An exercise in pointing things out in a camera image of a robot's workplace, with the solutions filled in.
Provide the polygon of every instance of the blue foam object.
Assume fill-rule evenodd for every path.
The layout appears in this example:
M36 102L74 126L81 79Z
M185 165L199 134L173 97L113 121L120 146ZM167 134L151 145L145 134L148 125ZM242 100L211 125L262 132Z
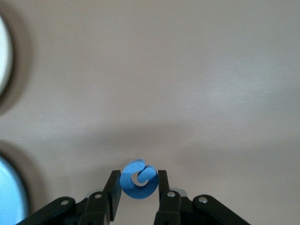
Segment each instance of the blue foam object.
M15 225L28 215L23 183L14 168L0 157L0 224Z
M144 183L144 186L136 185L131 176L139 172L137 181ZM158 186L158 174L156 169L151 165L146 165L143 159L136 159L127 164L121 174L120 184L123 191L130 197L135 199L143 199L150 196Z

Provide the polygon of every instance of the blue curled object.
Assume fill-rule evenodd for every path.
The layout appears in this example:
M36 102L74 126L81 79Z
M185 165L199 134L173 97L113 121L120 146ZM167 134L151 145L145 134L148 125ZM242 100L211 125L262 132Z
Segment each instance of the blue curled object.
M136 172L139 172L137 175L138 182L148 181L148 183L144 186L136 185L131 179L131 176ZM143 159L136 159L125 166L121 174L120 184L128 196L135 199L147 198L158 186L158 173L153 166L146 165Z

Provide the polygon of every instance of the beige table surface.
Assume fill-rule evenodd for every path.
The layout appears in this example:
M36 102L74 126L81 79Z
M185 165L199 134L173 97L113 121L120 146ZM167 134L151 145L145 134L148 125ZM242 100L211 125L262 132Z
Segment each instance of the beige table surface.
M0 0L0 148L33 210L144 158L253 225L300 221L298 0ZM157 192L115 225L151 225Z

